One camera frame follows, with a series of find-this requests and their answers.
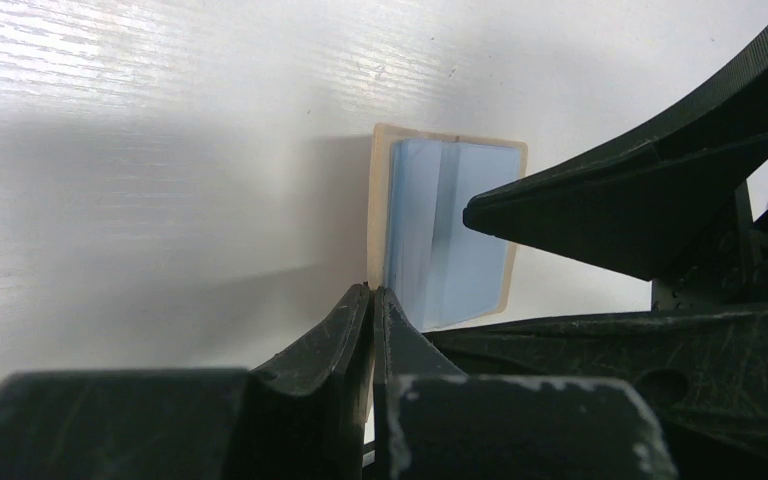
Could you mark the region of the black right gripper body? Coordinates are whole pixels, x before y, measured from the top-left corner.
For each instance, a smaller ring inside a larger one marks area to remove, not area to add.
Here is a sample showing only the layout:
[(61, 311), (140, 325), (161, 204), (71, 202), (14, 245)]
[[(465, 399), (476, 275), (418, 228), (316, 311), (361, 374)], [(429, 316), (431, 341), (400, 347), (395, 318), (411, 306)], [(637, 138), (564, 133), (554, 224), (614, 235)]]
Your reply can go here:
[(754, 220), (741, 184), (652, 282), (651, 306), (672, 310), (768, 302), (768, 209)]

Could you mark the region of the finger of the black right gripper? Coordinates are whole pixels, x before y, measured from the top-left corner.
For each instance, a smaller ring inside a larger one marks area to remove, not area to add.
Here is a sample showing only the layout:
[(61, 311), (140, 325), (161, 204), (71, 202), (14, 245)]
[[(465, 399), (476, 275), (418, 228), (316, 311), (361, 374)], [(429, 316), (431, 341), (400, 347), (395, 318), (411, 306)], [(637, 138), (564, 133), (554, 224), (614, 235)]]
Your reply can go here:
[(429, 340), (469, 373), (627, 381), (679, 464), (768, 464), (768, 303), (521, 320)]
[(658, 277), (768, 160), (768, 26), (643, 124), (474, 196), (475, 231), (644, 281)]

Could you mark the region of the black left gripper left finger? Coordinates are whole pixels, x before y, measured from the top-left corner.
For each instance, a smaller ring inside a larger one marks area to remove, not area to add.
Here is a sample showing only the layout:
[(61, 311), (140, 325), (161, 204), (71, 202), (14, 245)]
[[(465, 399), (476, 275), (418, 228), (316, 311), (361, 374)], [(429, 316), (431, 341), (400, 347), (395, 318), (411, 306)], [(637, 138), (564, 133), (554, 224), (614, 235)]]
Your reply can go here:
[(357, 479), (372, 293), (255, 369), (20, 372), (0, 383), (0, 479)]

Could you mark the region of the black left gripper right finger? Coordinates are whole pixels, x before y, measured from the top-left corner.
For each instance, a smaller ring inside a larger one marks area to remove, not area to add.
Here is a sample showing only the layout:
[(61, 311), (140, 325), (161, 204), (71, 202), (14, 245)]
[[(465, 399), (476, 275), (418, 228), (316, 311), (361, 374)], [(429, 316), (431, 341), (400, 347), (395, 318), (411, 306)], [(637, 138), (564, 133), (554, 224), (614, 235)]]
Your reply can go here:
[(674, 479), (654, 412), (625, 381), (469, 375), (373, 300), (378, 479)]

